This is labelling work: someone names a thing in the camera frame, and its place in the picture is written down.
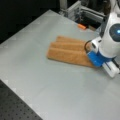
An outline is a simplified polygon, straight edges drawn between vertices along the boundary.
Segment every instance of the table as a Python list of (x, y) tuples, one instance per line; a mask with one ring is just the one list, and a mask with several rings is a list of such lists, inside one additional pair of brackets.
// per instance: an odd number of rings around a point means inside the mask
[(0, 78), (44, 120), (120, 120), (120, 76), (46, 58), (58, 35), (98, 36), (49, 10), (0, 46)]

